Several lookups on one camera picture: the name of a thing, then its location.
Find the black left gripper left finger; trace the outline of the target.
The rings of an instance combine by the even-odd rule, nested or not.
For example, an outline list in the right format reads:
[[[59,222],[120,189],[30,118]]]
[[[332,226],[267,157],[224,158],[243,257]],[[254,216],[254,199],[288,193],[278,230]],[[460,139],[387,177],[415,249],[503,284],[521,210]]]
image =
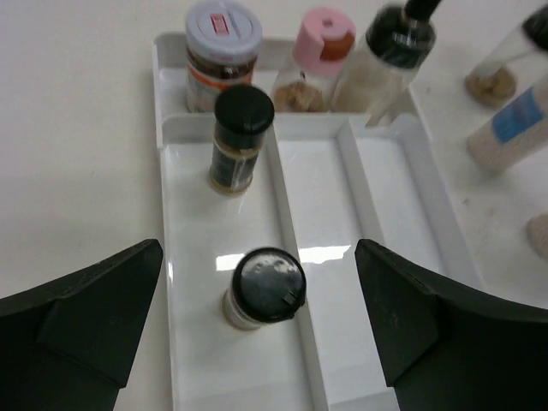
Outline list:
[[[163,262],[147,239],[1,300],[3,410],[112,410]]]

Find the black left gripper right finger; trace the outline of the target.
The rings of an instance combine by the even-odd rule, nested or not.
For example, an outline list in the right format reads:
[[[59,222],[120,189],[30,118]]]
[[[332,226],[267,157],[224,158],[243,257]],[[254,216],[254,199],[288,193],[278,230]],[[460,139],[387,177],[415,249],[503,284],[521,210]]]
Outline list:
[[[545,309],[473,289],[370,239],[354,257],[400,409],[546,409]]]

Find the blue label silver cap bottle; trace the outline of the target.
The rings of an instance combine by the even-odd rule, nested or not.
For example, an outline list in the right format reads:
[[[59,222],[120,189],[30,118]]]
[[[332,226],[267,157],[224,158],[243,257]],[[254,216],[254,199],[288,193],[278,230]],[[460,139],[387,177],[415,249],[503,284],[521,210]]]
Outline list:
[[[541,256],[547,258],[548,254],[548,215],[546,213],[532,217],[526,225],[527,241],[532,250]]]

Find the dark spice bottle black cap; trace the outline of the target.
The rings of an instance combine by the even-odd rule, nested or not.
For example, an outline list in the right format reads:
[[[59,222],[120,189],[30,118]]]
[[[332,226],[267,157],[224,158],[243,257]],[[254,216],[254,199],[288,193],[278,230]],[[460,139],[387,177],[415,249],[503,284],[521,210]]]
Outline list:
[[[265,137],[275,117],[269,96],[253,85],[222,91],[214,104],[215,127],[209,177],[219,192],[247,190]]]

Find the grinder jar white contents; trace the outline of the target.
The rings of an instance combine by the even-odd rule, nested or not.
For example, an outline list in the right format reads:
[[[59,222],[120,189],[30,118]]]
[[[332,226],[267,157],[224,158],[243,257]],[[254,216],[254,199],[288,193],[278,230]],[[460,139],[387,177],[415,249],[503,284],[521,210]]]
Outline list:
[[[431,17],[439,0],[410,0],[381,8],[337,82],[331,111],[364,113],[377,125],[407,90],[436,41]]]

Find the pink cap spice jar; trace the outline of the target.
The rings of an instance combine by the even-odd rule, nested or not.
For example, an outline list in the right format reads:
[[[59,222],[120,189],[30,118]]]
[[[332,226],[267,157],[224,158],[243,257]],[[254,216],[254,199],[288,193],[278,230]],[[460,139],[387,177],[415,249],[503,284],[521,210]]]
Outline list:
[[[271,91],[275,111],[328,111],[355,35],[353,21],[342,11],[328,7],[307,11]]]

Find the orange label silver cap jar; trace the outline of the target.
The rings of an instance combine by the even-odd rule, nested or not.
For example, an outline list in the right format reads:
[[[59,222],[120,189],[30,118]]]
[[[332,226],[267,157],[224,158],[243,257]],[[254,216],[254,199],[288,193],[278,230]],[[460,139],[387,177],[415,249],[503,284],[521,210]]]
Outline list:
[[[262,42],[257,16],[232,1],[196,3],[186,16],[186,104],[211,112],[218,94],[250,84]]]

